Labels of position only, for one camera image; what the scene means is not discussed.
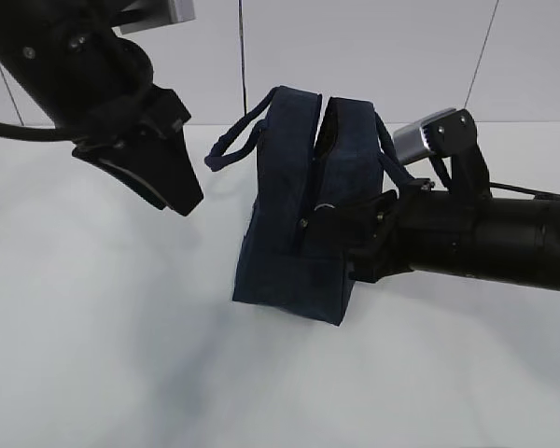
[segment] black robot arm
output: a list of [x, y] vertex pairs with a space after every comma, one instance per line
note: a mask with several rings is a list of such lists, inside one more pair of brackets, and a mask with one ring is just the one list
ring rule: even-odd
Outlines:
[[[449, 110], [395, 134], [400, 161], [430, 158], [447, 191], [415, 179], [315, 218], [348, 250], [352, 278], [374, 283], [412, 271], [560, 290], [560, 195], [490, 183], [467, 110]], [[451, 159], [450, 173], [443, 160]], [[497, 199], [492, 188], [535, 194]]]
[[0, 123], [0, 136], [71, 140], [78, 159], [187, 215], [203, 198], [183, 135], [190, 113], [153, 84], [148, 56], [112, 30], [145, 18], [148, 10], [128, 9], [134, 3], [0, 0], [0, 63], [57, 126]]

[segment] metal screw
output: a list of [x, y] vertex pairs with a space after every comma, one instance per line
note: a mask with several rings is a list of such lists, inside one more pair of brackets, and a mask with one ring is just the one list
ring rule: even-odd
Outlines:
[[68, 49], [72, 51], [79, 51], [86, 42], [87, 42], [87, 37], [85, 37], [84, 35], [78, 35], [76, 37], [73, 37], [71, 40], [69, 40]]
[[35, 49], [31, 47], [25, 47], [22, 49], [22, 55], [27, 59], [35, 59]]
[[421, 186], [421, 191], [432, 191], [436, 187], [435, 182], [427, 182]]

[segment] white wall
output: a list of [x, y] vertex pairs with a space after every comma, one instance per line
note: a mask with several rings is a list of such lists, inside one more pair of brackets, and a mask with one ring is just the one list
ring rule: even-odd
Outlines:
[[[197, 123], [241, 114], [235, 3], [134, 37]], [[495, 4], [245, 0], [250, 102], [285, 83], [390, 121], [461, 106]], [[499, 2], [469, 108], [507, 121], [480, 125], [496, 181], [560, 191], [560, 122], [508, 122], [560, 120], [560, 0]], [[339, 329], [230, 303], [256, 185], [254, 159], [201, 163], [226, 127], [188, 128], [189, 218], [69, 145], [0, 140], [0, 448], [560, 447], [560, 293], [415, 273], [358, 286]]]

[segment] black cable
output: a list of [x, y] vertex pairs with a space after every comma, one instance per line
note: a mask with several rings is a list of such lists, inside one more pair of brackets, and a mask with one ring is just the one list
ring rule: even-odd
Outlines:
[[560, 199], [560, 194], [550, 193], [548, 191], [539, 191], [537, 189], [526, 189], [524, 187], [515, 187], [514, 185], [498, 184], [492, 182], [489, 184], [492, 189], [504, 189], [506, 191], [514, 191], [516, 193], [528, 194], [531, 196], [547, 196]]
[[0, 137], [25, 142], [65, 142], [86, 138], [86, 135], [72, 129], [36, 129], [0, 123]]

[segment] navy blue strap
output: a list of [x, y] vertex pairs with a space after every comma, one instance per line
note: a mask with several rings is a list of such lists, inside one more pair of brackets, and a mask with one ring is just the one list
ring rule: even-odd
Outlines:
[[263, 99], [263, 101], [261, 101], [261, 103], [259, 103], [251, 112], [239, 119], [227, 133], [220, 137], [214, 147], [212, 147], [209, 155], [205, 158], [205, 164], [209, 166], [212, 171], [220, 171], [228, 165], [244, 159], [253, 151], [253, 149], [255, 149], [255, 146], [257, 145], [259, 140], [259, 136], [266, 128], [267, 123], [265, 120], [259, 121], [255, 125], [243, 148], [232, 154], [224, 155], [226, 154], [226, 151], [228, 151], [228, 149], [231, 147], [231, 145], [236, 141], [239, 135], [243, 133], [246, 127], [254, 119], [261, 115], [261, 113], [270, 105], [277, 90], [277, 87], [273, 88], [270, 93], [268, 93], [268, 95]]
[[375, 114], [375, 124], [382, 147], [382, 150], [378, 153], [378, 159], [384, 167], [384, 171], [397, 187], [412, 181], [414, 177], [407, 171], [404, 165], [400, 163], [396, 154], [394, 142], [392, 141], [392, 136], [378, 114]]

